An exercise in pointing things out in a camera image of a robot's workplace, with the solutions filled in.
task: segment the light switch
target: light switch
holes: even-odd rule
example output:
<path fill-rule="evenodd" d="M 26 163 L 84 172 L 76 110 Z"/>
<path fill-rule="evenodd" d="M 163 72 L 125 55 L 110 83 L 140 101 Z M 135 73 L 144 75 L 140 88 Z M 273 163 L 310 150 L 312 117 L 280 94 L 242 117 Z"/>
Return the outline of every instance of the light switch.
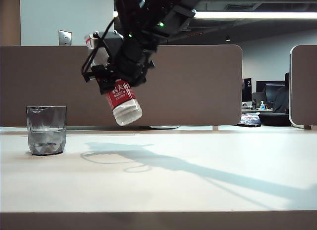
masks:
<path fill-rule="evenodd" d="M 71 32 L 58 30 L 58 41 L 60 46 L 71 46 Z"/>

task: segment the office chair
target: office chair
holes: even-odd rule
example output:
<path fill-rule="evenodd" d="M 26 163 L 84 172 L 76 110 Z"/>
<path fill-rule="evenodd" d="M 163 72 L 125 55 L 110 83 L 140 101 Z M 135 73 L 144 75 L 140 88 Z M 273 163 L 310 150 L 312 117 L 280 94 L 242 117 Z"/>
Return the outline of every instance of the office chair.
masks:
<path fill-rule="evenodd" d="M 261 113 L 259 118 L 263 125 L 292 126 L 289 111 L 289 73 L 285 74 L 285 86 L 277 90 L 273 105 L 273 113 Z"/>

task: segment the fluorescent light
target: fluorescent light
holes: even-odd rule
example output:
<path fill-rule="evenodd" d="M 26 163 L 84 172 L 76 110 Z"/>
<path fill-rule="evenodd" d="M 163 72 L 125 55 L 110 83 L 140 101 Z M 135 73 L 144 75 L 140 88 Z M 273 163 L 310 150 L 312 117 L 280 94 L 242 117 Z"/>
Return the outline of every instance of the fluorescent light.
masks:
<path fill-rule="evenodd" d="M 218 18 L 218 19 L 317 19 L 317 12 L 231 12 L 231 11 L 198 11 L 195 18 Z"/>

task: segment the hand sanitizer bottle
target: hand sanitizer bottle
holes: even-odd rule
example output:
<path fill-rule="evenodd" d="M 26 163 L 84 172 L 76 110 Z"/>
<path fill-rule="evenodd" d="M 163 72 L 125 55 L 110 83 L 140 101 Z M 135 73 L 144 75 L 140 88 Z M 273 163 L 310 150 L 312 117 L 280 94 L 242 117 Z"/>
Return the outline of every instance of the hand sanitizer bottle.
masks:
<path fill-rule="evenodd" d="M 261 100 L 260 110 L 265 110 L 264 102 Z"/>

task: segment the gray partition panel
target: gray partition panel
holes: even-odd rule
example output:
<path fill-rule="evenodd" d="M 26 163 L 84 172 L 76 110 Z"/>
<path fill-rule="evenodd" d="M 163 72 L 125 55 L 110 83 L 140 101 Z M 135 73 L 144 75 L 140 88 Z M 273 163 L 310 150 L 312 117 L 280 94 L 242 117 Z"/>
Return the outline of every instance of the gray partition panel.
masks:
<path fill-rule="evenodd" d="M 85 46 L 1 47 L 1 125 L 25 126 L 26 105 L 67 105 L 71 126 L 116 126 L 95 81 L 80 71 Z M 238 46 L 160 46 L 148 82 L 134 88 L 132 125 L 234 125 L 241 117 Z"/>
<path fill-rule="evenodd" d="M 317 45 L 291 51 L 290 119 L 297 125 L 317 125 Z"/>

